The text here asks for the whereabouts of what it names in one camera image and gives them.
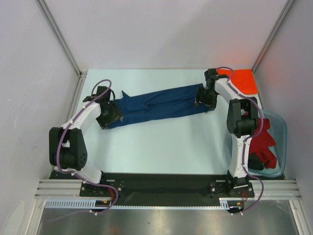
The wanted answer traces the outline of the blue t shirt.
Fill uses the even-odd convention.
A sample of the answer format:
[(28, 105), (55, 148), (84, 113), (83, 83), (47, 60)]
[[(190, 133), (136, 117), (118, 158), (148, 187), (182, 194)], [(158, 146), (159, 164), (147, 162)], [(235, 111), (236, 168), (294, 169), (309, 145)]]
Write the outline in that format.
[(111, 123), (109, 129), (151, 120), (205, 113), (207, 110), (205, 105), (199, 104), (198, 108), (194, 107), (197, 87), (203, 87), (203, 84), (171, 88), (136, 96), (122, 92), (122, 98), (117, 99), (116, 104), (121, 110), (123, 118)]

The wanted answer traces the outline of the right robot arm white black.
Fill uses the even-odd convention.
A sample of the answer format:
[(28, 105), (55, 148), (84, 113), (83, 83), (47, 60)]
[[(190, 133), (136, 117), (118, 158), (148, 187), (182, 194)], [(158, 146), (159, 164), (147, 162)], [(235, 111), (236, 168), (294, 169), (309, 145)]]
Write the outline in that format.
[(233, 75), (234, 71), (230, 76), (218, 74), (215, 68), (205, 71), (205, 86), (197, 88), (195, 106), (202, 104), (213, 111), (218, 96), (228, 104), (226, 127), (232, 137), (232, 152), (230, 167), (220, 193), (240, 197), (245, 190), (252, 188), (248, 178), (249, 147), (262, 112), (256, 98), (247, 97), (231, 82)]

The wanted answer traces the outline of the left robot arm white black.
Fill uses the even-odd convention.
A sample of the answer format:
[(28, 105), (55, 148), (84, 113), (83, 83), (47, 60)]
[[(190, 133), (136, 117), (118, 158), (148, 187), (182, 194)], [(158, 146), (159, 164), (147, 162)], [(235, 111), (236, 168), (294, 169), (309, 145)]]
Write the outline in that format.
[(102, 130), (112, 129), (123, 121), (123, 114), (115, 100), (114, 91), (108, 86), (92, 89), (83, 99), (83, 106), (69, 121), (49, 131), (49, 163), (63, 174), (71, 174), (91, 184), (97, 196), (104, 195), (108, 184), (102, 181), (102, 171), (91, 163), (84, 134), (92, 123)]

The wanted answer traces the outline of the folded orange t shirt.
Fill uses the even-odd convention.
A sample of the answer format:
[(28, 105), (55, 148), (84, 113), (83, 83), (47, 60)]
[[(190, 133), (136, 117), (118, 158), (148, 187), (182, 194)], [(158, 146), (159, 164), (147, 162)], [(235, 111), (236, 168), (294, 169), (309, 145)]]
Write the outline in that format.
[(240, 90), (243, 94), (252, 95), (257, 94), (258, 89), (255, 83), (254, 75), (252, 70), (234, 70), (232, 72), (229, 69), (217, 69), (218, 74), (226, 74), (230, 77), (231, 82)]

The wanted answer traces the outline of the red t shirt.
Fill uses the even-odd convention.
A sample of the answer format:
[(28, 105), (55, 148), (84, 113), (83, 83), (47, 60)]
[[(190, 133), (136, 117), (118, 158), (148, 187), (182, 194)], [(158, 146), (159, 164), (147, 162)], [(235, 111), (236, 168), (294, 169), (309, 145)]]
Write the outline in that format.
[(264, 164), (265, 169), (274, 169), (277, 165), (277, 158), (269, 148), (276, 146), (276, 141), (268, 132), (269, 129), (270, 120), (264, 118), (262, 131), (258, 136), (252, 138), (248, 155), (255, 153)]

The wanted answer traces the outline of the black t shirt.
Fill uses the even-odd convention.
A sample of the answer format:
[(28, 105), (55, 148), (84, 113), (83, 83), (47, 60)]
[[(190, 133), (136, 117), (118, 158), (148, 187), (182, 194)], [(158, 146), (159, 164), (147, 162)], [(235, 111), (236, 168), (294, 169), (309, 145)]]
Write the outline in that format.
[(249, 154), (248, 168), (259, 171), (264, 169), (264, 164), (261, 162), (260, 158), (255, 153)]

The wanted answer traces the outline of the clear blue plastic bin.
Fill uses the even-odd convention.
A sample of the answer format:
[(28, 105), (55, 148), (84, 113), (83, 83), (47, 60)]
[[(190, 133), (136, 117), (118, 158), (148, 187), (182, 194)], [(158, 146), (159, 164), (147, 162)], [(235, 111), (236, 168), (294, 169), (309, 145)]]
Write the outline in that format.
[(243, 146), (245, 143), (244, 140), (249, 137), (253, 127), (256, 128), (254, 134), (261, 132), (264, 118), (268, 118), (270, 120), (270, 129), (268, 132), (276, 141), (276, 146), (269, 148), (277, 158), (276, 168), (264, 168), (264, 170), (261, 171), (248, 168), (248, 153), (252, 138), (247, 141), (247, 146), (245, 148), (245, 166), (247, 167), (249, 173), (254, 175), (269, 178), (275, 178), (283, 175), (286, 166), (287, 152), (286, 122), (278, 114), (264, 109), (262, 110), (263, 119), (256, 117), (258, 114), (256, 108), (253, 108), (252, 111), (248, 111), (243, 114), (241, 114), (240, 111), (240, 109), (228, 109), (226, 126), (231, 134), (232, 152), (231, 162), (227, 173), (233, 178), (243, 178), (247, 176), (242, 166)]

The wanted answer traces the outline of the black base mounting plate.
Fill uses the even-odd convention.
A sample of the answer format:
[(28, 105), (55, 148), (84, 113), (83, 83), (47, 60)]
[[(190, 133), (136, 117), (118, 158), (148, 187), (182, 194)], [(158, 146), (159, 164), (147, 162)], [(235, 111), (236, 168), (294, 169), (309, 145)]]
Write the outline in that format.
[[(113, 197), (119, 206), (216, 206), (222, 198), (255, 198), (251, 188), (240, 197), (221, 194), (225, 178), (226, 175), (104, 173), (100, 186), (87, 184), (87, 193), (91, 189), (101, 190), (103, 198)], [(52, 172), (49, 179), (78, 180), (57, 171)], [(284, 180), (284, 177), (261, 176), (257, 181), (263, 186), (264, 180)]]

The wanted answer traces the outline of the aluminium rail front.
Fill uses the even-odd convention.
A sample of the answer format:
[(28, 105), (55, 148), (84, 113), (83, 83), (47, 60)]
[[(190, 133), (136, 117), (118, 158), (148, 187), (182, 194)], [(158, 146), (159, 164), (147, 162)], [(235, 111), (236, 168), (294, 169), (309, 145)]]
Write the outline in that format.
[[(295, 180), (264, 180), (263, 186), (257, 180), (252, 180), (251, 189), (257, 198), (263, 189), (262, 200), (301, 200), (302, 196)], [(80, 180), (72, 179), (47, 179), (40, 180), (35, 198), (46, 199), (77, 199), (84, 194), (86, 198), (103, 198), (101, 190), (91, 189), (87, 193), (87, 184)]]

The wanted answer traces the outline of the left aluminium corner post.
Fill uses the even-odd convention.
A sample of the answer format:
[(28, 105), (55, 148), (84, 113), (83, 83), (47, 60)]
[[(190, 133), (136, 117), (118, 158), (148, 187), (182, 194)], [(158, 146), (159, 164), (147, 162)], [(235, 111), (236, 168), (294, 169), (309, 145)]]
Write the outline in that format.
[(71, 68), (74, 70), (75, 74), (79, 78), (82, 74), (79, 66), (51, 12), (45, 0), (35, 0), (36, 4), (38, 5), (44, 19), (46, 20), (48, 26), (50, 27), (53, 35), (55, 36), (61, 50), (63, 51), (65, 57), (67, 58)]

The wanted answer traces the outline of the aluminium corner post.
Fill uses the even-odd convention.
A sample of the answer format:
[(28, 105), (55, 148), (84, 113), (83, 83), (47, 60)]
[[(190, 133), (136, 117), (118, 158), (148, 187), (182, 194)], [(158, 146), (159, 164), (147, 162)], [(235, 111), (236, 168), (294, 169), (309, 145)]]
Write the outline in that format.
[(35, 0), (36, 4), (38, 5), (44, 19), (46, 20), (48, 26), (50, 27), (53, 35), (55, 36), (61, 50), (63, 51), (65, 57), (67, 58), (71, 68), (74, 70), (75, 74), (79, 78), (82, 74), (79, 66), (51, 12), (45, 0)]
[(272, 43), (274, 42), (276, 36), (278, 35), (281, 27), (283, 26), (286, 18), (288, 17), (290, 11), (292, 10), (293, 6), (295, 5), (296, 0), (287, 0), (281, 13), (279, 14), (272, 30), (270, 31), (264, 45), (262, 46), (261, 51), (259, 52), (251, 70), (252, 73), (255, 74), (255, 72), (257, 71), (257, 69), (259, 68), (262, 60), (264, 59), (266, 53), (268, 52), (268, 50), (270, 49)]

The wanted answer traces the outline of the right aluminium corner post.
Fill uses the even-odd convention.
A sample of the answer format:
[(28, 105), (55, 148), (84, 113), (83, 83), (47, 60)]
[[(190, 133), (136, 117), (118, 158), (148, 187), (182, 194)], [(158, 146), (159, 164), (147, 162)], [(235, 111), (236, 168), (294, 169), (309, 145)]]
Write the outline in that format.
[(272, 30), (270, 31), (264, 45), (262, 46), (261, 51), (259, 52), (251, 70), (252, 73), (255, 74), (255, 72), (257, 71), (257, 69), (259, 68), (262, 60), (264, 59), (266, 53), (268, 52), (268, 50), (270, 49), (272, 43), (274, 42), (276, 36), (278, 35), (281, 27), (283, 26), (286, 18), (288, 17), (290, 11), (292, 10), (293, 6), (295, 5), (296, 0), (287, 0), (281, 13), (279, 14)]

